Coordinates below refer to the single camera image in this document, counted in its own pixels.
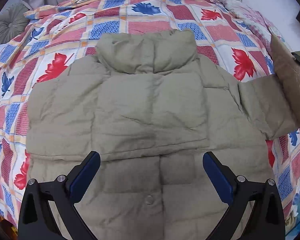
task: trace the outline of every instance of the bed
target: bed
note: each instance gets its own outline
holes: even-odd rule
[[[189,28],[198,53],[239,81],[270,75],[272,60],[263,37],[269,30],[283,37],[258,12],[243,6],[248,21],[240,8],[225,4],[227,8],[217,0],[68,0],[26,12],[30,22],[25,31],[0,51],[0,215],[18,225],[31,158],[26,134],[32,87],[95,54],[103,33]],[[262,30],[254,24],[260,22]],[[266,143],[287,217],[296,212],[300,193],[300,130]]]

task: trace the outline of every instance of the jacket sleeve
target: jacket sleeve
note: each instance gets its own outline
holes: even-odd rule
[[[243,111],[268,140],[300,127],[300,65],[273,34],[271,51],[276,75],[238,84]]]

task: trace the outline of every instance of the floral blanket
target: floral blanket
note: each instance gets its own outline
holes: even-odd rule
[[[188,28],[194,32],[198,53],[238,80],[246,82],[273,71],[262,42],[216,0],[69,0],[25,15],[31,19],[26,30],[0,52],[0,214],[14,225],[31,158],[26,133],[32,87],[57,77],[76,59],[95,54],[103,33]],[[288,172],[284,168],[283,173],[275,172],[286,216],[296,192],[290,177],[300,178],[296,161],[300,154],[290,158],[291,149],[300,151],[300,134],[290,135],[292,143],[288,136],[268,142],[269,152],[276,153],[269,155],[272,166],[281,171],[282,160],[289,160],[291,167]]]

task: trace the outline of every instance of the patterned bed sheet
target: patterned bed sheet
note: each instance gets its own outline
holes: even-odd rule
[[[16,226],[31,158],[26,132],[32,87],[95,54],[103,33],[189,28],[198,53],[239,81],[273,72],[260,39],[216,0],[69,0],[29,11],[26,17],[31,19],[26,30],[0,52],[0,214]],[[299,192],[300,132],[267,144],[287,216]]]

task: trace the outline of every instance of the round pillow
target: round pillow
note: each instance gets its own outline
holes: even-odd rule
[[[5,44],[24,32],[29,19],[23,13],[28,10],[22,3],[18,3],[0,14],[0,44]]]

